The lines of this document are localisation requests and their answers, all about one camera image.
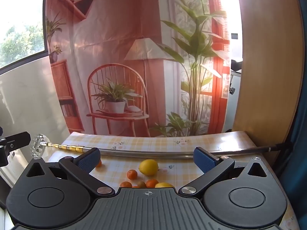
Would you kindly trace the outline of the orange mandarin at front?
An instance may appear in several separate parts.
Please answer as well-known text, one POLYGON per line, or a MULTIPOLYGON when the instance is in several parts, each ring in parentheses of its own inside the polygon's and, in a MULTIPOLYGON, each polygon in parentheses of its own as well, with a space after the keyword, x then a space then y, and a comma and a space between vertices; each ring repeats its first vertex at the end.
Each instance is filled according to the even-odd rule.
POLYGON ((124 181, 124 182, 122 182, 122 183, 120 184, 120 187, 132 188, 133 185, 132 185, 130 182, 128 182, 128 181, 124 181))

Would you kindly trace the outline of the yellow lemon near pole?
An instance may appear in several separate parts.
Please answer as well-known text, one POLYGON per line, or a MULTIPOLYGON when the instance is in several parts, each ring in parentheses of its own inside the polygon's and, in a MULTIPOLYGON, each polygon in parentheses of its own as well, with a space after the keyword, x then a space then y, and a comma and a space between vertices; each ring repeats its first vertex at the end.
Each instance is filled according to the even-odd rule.
POLYGON ((147 159, 140 163, 138 169, 142 174, 150 177, 150 176, 155 176, 157 174, 159 166, 155 160, 147 159))

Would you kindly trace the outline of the telescopic metal fruit picker pole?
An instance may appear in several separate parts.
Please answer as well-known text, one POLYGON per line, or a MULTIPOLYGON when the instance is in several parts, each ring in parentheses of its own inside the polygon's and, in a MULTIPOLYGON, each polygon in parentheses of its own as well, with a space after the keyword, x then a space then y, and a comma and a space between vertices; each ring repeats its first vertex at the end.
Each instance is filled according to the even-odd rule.
MULTIPOLYGON (((73 145, 65 145, 65 144, 55 144, 49 142, 47 136, 43 134, 37 135, 33 143, 31 143, 32 147, 32 156, 33 157, 41 157, 47 147, 60 149, 64 151, 76 152, 76 153, 85 153, 91 149, 91 147, 87 146, 73 146, 73 145)), ((288 143, 279 143, 269 146, 261 146, 261 147, 252 147, 252 148, 243 148, 238 150, 216 150, 216 151, 208 151, 212 155, 216 157, 222 156, 239 156, 239 155, 249 155, 249 154, 263 154, 269 152, 277 152, 277 151, 286 151, 293 148, 293 144, 288 143)), ((112 150, 112 149, 103 149, 98 148, 100 154, 102 156, 111 156, 111 157, 126 157, 126 158, 149 158, 149 159, 192 159, 193 151, 183 151, 183 152, 174 152, 174 151, 126 151, 126 150, 112 150)))

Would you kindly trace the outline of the large yellow lemon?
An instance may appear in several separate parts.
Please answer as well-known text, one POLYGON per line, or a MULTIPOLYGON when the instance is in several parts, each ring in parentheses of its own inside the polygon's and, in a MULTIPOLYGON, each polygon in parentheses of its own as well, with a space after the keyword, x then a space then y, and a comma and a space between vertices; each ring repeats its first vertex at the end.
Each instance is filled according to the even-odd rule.
POLYGON ((174 186, 172 184, 166 183, 166 182, 157 183, 155 185, 155 188, 171 188, 171 187, 174 187, 174 186))

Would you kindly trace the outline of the brown kiwi fruit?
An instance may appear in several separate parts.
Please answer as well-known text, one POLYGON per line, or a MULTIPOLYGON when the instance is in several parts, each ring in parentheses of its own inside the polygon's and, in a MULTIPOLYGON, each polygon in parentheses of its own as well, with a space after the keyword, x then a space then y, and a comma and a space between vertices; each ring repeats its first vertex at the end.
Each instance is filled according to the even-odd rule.
POLYGON ((139 181, 139 182, 137 183, 137 187, 138 187, 138 188, 146 188, 147 186, 146 186, 146 183, 145 183, 145 182, 139 181))

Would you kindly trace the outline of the black office chair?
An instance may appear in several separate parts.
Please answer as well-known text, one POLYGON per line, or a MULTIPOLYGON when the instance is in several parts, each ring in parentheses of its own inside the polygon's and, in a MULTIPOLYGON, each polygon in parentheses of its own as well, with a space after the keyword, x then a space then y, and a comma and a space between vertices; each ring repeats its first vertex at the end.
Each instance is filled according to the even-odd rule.
POLYGON ((233 95, 234 92, 235 92, 235 88, 232 87, 233 77, 234 76, 241 77, 242 64, 243 64, 242 61, 237 62, 235 60, 231 60, 231 65, 230 65, 230 82, 229 82, 229 93, 231 95, 233 95))

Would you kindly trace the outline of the yellow plaid floral tablecloth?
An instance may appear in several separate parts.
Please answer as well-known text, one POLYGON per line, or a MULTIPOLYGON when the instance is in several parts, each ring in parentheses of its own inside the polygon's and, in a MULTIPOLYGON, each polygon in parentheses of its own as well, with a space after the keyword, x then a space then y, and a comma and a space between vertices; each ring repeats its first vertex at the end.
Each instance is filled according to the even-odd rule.
POLYGON ((140 163, 146 159, 154 159, 158 163, 159 171, 154 176, 155 179, 169 183, 176 189, 181 188, 203 174, 192 158, 192 153, 198 146, 216 155, 230 155, 238 166, 258 158, 267 163, 260 153, 243 153, 244 150, 256 148, 243 131, 174 138, 99 136, 73 132, 63 144, 70 145, 73 149, 67 151, 47 147, 43 153, 44 160, 56 162, 65 156, 77 157, 81 147, 111 151, 111 156, 101 156, 101 166, 95 168, 91 175, 114 190, 117 190, 122 182, 128 181, 126 173, 129 170, 138 170, 140 163))

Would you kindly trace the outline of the window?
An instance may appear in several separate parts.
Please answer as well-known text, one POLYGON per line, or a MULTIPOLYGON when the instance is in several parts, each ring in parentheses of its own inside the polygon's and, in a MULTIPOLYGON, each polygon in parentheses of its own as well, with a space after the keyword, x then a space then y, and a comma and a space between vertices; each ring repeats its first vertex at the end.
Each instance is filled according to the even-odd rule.
POLYGON ((46 0, 1 0, 1 74, 48 55, 46 0))

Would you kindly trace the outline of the printed room backdrop cloth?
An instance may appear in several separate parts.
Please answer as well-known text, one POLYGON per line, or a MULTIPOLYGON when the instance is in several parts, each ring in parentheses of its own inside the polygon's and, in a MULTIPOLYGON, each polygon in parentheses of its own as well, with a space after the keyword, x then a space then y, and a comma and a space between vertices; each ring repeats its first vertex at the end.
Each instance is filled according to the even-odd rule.
POLYGON ((46 0, 46 38, 69 132, 221 133, 230 59, 223 0, 46 0))

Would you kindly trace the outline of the far left mandarin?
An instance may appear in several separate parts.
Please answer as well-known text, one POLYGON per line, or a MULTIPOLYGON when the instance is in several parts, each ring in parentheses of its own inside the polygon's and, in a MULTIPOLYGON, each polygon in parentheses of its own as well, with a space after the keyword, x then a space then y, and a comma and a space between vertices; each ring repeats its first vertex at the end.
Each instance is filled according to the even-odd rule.
POLYGON ((99 162, 98 162, 98 164, 96 165, 96 168, 99 168, 99 167, 101 167, 101 166, 102 166, 102 160, 100 159, 99 162))

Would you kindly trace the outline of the wooden headboard panel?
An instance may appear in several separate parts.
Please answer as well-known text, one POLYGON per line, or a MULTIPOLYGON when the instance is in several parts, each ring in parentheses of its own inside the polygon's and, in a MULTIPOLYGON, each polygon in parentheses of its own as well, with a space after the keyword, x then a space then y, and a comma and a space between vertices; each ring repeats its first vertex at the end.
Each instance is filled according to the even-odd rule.
POLYGON ((299 101, 304 33, 298 0, 239 0, 243 69, 235 131, 258 146, 284 142, 299 101))

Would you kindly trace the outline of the small orange mandarin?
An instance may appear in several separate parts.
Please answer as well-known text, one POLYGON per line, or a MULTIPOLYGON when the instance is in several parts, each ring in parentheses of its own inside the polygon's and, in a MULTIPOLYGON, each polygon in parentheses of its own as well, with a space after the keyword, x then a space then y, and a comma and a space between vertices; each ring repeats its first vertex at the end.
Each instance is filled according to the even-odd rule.
POLYGON ((138 177, 138 173, 136 170, 129 170, 127 173, 126 173, 126 176, 129 180, 136 180, 137 177, 138 177))

